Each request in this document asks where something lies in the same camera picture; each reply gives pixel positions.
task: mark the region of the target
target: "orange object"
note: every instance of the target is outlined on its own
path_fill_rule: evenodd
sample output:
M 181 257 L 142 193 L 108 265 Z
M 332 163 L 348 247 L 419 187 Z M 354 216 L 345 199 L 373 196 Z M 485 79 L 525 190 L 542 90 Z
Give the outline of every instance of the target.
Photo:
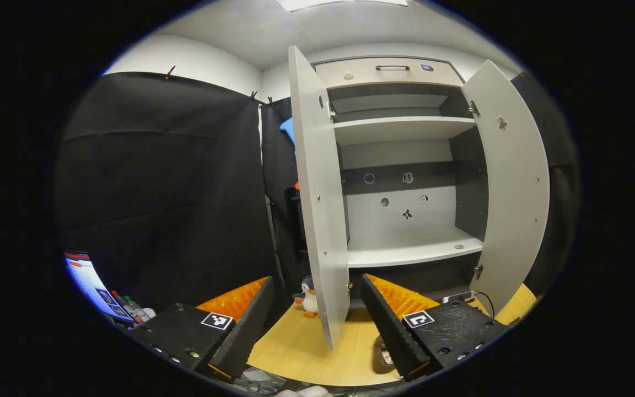
M 379 293 L 386 299 L 386 303 L 389 304 L 389 307 L 394 311 L 399 320 L 406 314 L 439 306 L 438 302 L 428 299 L 418 292 L 403 288 L 398 284 L 393 284 L 393 282 L 372 276 L 371 274 L 367 274 L 366 276 L 369 277 L 369 280 L 373 282 Z
M 205 310 L 225 316 L 232 316 L 234 321 L 239 322 L 244 311 L 247 309 L 252 299 L 256 296 L 261 286 L 264 285 L 268 277 L 260 278 L 257 281 L 249 282 L 244 286 L 235 288 L 232 291 L 221 294 L 221 296 L 210 299 L 207 302 L 196 306 L 197 309 Z

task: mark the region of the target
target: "ceiling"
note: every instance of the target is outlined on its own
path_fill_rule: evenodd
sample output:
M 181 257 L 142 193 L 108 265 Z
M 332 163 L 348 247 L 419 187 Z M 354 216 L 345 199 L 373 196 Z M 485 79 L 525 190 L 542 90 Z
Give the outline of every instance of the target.
M 290 45 L 297 45 L 307 54 L 384 42 L 451 47 L 517 70 L 511 58 L 479 34 L 433 8 L 411 1 L 408 7 L 373 2 L 331 3 L 291 13 L 275 0 L 218 0 L 155 33 L 207 43 L 259 70 L 287 61 Z

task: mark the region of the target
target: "ceiling light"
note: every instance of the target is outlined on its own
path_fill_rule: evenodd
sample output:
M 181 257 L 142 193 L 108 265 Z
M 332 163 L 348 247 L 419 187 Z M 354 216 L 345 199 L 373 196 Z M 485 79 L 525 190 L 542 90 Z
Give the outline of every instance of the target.
M 345 3 L 345 2 L 372 2 L 372 3 L 388 3 L 388 4 L 396 4 L 399 6 L 408 7 L 408 0 L 276 0 L 283 8 L 286 10 L 293 12 L 297 10 L 302 10 L 303 8 L 320 6 L 323 4 L 329 3 Z

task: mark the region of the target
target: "drawer handle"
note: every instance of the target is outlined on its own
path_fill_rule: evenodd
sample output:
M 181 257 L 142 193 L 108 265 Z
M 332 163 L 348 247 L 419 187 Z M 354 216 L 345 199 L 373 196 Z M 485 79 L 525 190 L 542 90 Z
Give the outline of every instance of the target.
M 408 65 L 378 65 L 376 70 L 380 71 L 381 68 L 404 68 L 405 70 L 411 70 L 411 66 Z

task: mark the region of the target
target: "white wall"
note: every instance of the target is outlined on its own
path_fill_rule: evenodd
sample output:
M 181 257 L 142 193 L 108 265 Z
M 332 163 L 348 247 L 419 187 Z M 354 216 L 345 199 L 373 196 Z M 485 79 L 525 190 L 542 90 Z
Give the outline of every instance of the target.
M 474 53 L 462 52 L 448 47 L 437 47 L 433 45 L 383 43 L 367 45 L 350 45 L 346 47 L 332 48 L 330 50 L 308 53 L 305 58 L 310 62 L 334 60 L 335 58 L 346 58 L 348 56 L 368 56 L 368 55 L 401 55 L 401 56 L 423 56 L 425 58 L 436 58 L 436 60 L 450 61 L 454 68 L 467 81 L 474 75 L 474 72 L 486 61 Z M 501 68 L 507 77 L 514 78 L 519 71 L 510 71 Z M 267 96 L 273 100 L 280 100 L 290 96 L 290 85 L 288 77 L 288 61 L 275 65 L 262 73 L 261 88 L 257 98 L 268 101 Z
M 260 90 L 261 71 L 231 53 L 197 40 L 151 35 L 119 56 L 103 74 L 124 71 L 168 73 L 251 95 Z

